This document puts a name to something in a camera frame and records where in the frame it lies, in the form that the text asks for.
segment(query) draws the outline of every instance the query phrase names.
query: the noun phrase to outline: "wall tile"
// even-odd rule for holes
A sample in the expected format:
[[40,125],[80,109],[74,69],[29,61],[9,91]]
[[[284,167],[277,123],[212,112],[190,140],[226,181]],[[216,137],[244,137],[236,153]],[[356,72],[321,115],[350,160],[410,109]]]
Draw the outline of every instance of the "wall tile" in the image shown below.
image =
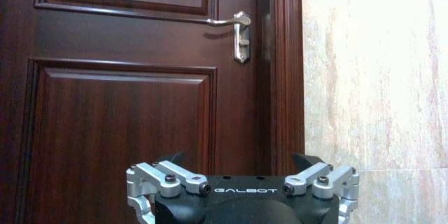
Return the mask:
[[350,224],[448,223],[448,169],[360,172]]
[[305,151],[448,167],[448,1],[302,0]]

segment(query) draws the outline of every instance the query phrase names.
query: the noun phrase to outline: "silver door handle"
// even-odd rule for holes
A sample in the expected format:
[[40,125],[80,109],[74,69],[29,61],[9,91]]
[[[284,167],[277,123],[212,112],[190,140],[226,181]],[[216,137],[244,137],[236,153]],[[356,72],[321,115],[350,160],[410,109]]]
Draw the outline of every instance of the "silver door handle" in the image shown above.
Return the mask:
[[229,26],[233,25],[234,30],[234,40],[233,40],[233,50],[234,50],[234,60],[240,63],[245,63],[249,59],[249,24],[250,18],[245,12],[238,12],[233,15],[233,18],[228,20],[213,20],[208,19],[206,24],[210,26]]

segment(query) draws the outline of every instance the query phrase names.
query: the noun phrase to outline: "door molding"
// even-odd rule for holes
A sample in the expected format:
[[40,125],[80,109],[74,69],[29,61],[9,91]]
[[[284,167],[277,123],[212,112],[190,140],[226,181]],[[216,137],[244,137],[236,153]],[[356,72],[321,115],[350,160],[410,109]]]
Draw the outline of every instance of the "door molding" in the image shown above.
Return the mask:
[[260,163],[269,157],[258,171],[285,175],[297,172],[290,154],[304,153],[301,0],[258,0],[258,23]]

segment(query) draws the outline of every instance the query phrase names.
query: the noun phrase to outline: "silver metal bracket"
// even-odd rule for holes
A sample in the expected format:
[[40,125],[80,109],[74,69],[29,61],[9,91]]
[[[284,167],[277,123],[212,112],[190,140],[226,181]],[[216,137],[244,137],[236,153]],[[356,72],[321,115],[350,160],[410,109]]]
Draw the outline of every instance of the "silver metal bracket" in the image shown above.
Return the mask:
[[234,50],[234,60],[237,60],[240,63],[245,63],[249,58],[249,24],[250,24],[250,18],[249,15],[240,11],[233,15],[232,19],[228,20],[213,20],[208,19],[206,23],[210,26],[226,26],[233,25],[234,30],[234,41],[233,41],[233,50]]
[[161,161],[153,166],[146,163],[132,165],[126,170],[128,205],[141,224],[154,224],[156,218],[150,211],[154,194],[170,198],[180,194],[181,185],[192,194],[206,195],[210,187],[206,177],[194,174],[169,161]]
[[165,174],[176,174],[185,191],[190,194],[206,195],[210,192],[206,177],[202,174],[192,173],[169,161],[158,162],[156,169]]
[[285,177],[284,193],[288,196],[302,195],[306,187],[313,183],[318,176],[329,173],[329,167],[325,163],[317,163],[301,173]]
[[328,176],[318,177],[313,182],[313,195],[329,199],[340,197],[338,224],[346,224],[350,212],[357,208],[358,173],[349,166],[341,166]]

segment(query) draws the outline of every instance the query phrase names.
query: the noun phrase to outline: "wooden door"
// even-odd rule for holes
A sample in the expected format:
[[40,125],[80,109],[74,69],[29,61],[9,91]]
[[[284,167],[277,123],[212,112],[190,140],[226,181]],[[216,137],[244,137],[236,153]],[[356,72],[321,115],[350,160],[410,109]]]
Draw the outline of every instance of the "wooden door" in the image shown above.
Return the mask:
[[[204,22],[241,10],[245,64]],[[256,0],[1,0],[5,223],[134,223],[125,169],[174,152],[256,173],[256,17]]]

